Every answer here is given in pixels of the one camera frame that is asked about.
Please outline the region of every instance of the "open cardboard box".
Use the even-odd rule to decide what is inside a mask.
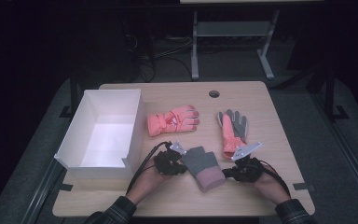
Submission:
[[[132,178],[145,131],[141,90],[89,90],[54,158],[76,178]]]

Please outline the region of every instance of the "table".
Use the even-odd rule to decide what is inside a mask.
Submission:
[[[288,185],[293,198],[314,213],[307,189],[295,190],[293,184],[304,183],[275,107],[263,82],[188,82],[105,84],[102,90],[140,89],[147,114],[165,113],[180,105],[193,105],[200,112],[200,125],[193,133],[165,133],[150,137],[145,125],[142,158],[163,141],[179,140],[186,148],[203,146],[213,151],[222,169],[234,163],[222,156],[222,133],[216,114],[227,109],[238,110],[249,122],[247,142],[263,144],[252,155],[271,164]],[[213,98],[210,91],[218,91]],[[89,216],[104,211],[125,194],[130,180],[75,179],[66,175],[53,214],[57,217]],[[174,176],[158,191],[139,203],[136,217],[260,217],[275,215],[274,204],[261,197],[252,187],[233,179],[224,186],[202,193],[189,172]]]

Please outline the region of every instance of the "glove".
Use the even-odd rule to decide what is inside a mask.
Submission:
[[[193,105],[176,107],[167,114],[153,114],[147,117],[150,136],[161,133],[183,133],[197,130],[199,112]]]
[[[247,134],[247,120],[240,112],[232,113],[228,110],[226,114],[219,112],[217,120],[222,126],[223,131],[223,156],[226,159],[231,159],[237,147],[245,146],[245,137]]]
[[[202,192],[225,184],[226,177],[213,152],[205,153],[203,147],[193,147],[182,156],[188,171],[196,178]]]

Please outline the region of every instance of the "plaid shirt sleeve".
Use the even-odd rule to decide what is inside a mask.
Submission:
[[[136,205],[132,201],[120,196],[104,213],[92,214],[84,224],[126,224],[135,210]]]
[[[283,224],[317,224],[297,199],[278,204],[275,211]]]

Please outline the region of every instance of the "hand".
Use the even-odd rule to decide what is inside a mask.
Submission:
[[[270,166],[264,167],[276,174],[276,171]],[[246,186],[254,186],[266,199],[275,204],[280,204],[291,199],[291,197],[283,189],[282,185],[271,175],[263,174],[254,183],[244,183]]]
[[[164,181],[170,179],[171,175],[162,175],[158,172],[154,163],[154,157],[145,165],[144,171],[138,176],[126,197],[135,204],[157,189]]]

